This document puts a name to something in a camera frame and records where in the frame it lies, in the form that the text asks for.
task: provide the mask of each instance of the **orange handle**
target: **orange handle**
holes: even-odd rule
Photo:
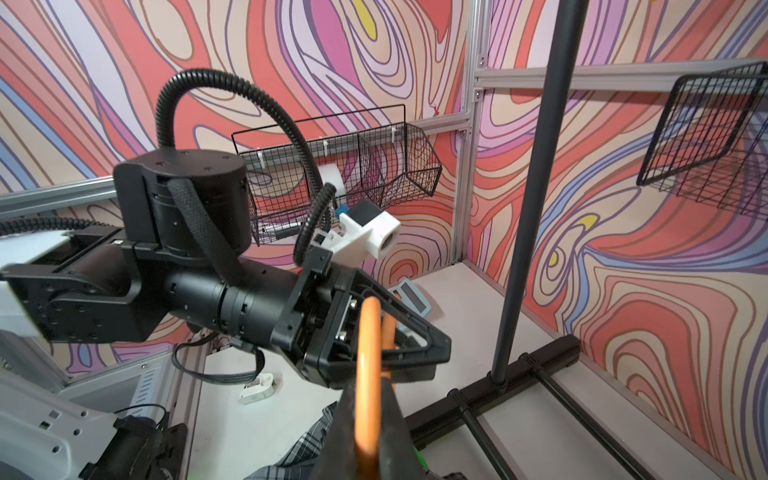
[[[355,443],[359,477],[379,477],[379,434],[382,421],[382,307],[369,296],[362,303],[358,327]]]

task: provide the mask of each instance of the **black robotic arm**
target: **black robotic arm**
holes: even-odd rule
[[[274,100],[231,74],[183,71],[158,101],[161,147],[114,169],[124,228],[76,230],[61,248],[0,273],[43,337],[142,342],[171,313],[232,336],[243,350],[276,351],[304,379],[342,388],[355,373],[358,306],[373,295],[421,337],[398,332],[399,348],[383,353],[383,368],[393,371],[393,382],[431,379],[435,365],[450,357],[450,339],[365,272],[332,263],[331,252],[319,247],[306,252],[306,242],[296,245],[300,273],[238,258],[250,246],[255,211],[243,159],[173,147],[176,103],[199,87],[241,94],[270,114],[299,151],[316,203],[325,201],[317,196],[322,184],[306,140]],[[328,209],[314,207],[324,211],[321,227],[328,230]]]

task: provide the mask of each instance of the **black wire basket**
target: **black wire basket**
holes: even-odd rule
[[[637,184],[768,220],[767,89],[765,61],[680,77]]]
[[[297,121],[329,121],[352,118],[351,124],[371,124],[372,112],[405,105],[369,108],[343,114],[323,115]],[[272,243],[299,232],[312,204],[313,195],[292,144],[238,151],[237,137],[249,132],[274,129],[275,125],[251,128],[232,134],[237,153],[245,160],[252,197],[251,229],[257,245]],[[319,167],[335,164],[346,192],[333,202],[334,224],[339,215],[366,198],[386,209],[403,202],[431,197],[440,179],[442,165],[421,128],[404,121],[308,141]]]

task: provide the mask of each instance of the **colorful psychedelic wallpaper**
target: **colorful psychedelic wallpaper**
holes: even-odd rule
[[[557,2],[498,0],[488,63],[544,66]],[[768,2],[590,2],[578,62],[768,57]],[[540,91],[485,96],[468,257],[506,284]],[[667,96],[574,91],[525,311],[741,478],[768,478],[768,229],[635,179]]]
[[[8,0],[0,2],[0,193],[103,177],[155,146],[154,105],[185,68],[232,72],[296,119],[405,104],[407,120],[458,108],[468,16],[462,0]],[[380,122],[402,121],[402,115]],[[210,89],[176,116],[178,147],[234,151],[230,135],[271,124],[254,105]],[[343,132],[316,122],[308,138]],[[249,136],[244,147],[274,144]],[[431,137],[444,165],[433,198],[393,208],[397,247],[366,270],[385,284],[445,265],[451,243],[456,139]],[[114,201],[55,212],[121,224]],[[247,256],[292,268],[292,245]],[[189,331],[168,317],[148,342],[48,346],[72,375],[170,348]]]

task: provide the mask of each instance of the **black metal pole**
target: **black metal pole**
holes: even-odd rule
[[[587,15],[588,0],[560,0],[558,16],[554,22],[554,37],[549,52],[544,91],[538,112],[536,135],[533,140],[531,164],[520,210],[515,250],[509,267],[507,293],[504,297],[502,322],[498,328],[496,351],[491,368],[491,381],[503,385],[509,363],[512,340],[518,326],[520,305],[525,295],[525,283],[531,268],[531,256],[536,245],[538,225],[547,197],[549,176],[554,154],[558,147],[560,127],[563,124],[568,89],[571,86],[581,29]]]
[[[509,465],[507,465],[507,462],[502,457],[500,451],[496,448],[496,445],[493,444],[491,438],[485,433],[485,430],[482,428],[482,425],[480,425],[480,422],[478,422],[475,414],[472,413],[472,410],[469,408],[467,400],[462,393],[459,392],[458,389],[453,389],[448,392],[448,395],[458,404],[458,410],[462,415],[464,424],[467,425],[470,433],[475,437],[475,441],[480,445],[483,453],[485,453],[485,457],[488,458],[491,465],[493,465],[493,469],[498,473],[498,476],[501,477],[502,480],[518,480],[515,473],[512,472],[512,469],[509,468]]]
[[[535,359],[528,353],[520,355],[520,359],[524,359],[533,366],[533,374],[536,379],[546,388],[557,400],[560,402],[568,412],[576,418],[592,436],[600,442],[600,445],[624,467],[632,478],[637,480],[655,480],[655,477],[646,468],[639,463],[631,453],[627,452],[624,447],[605,429],[592,418],[581,405],[576,402],[563,387],[553,379],[548,373],[542,369]]]

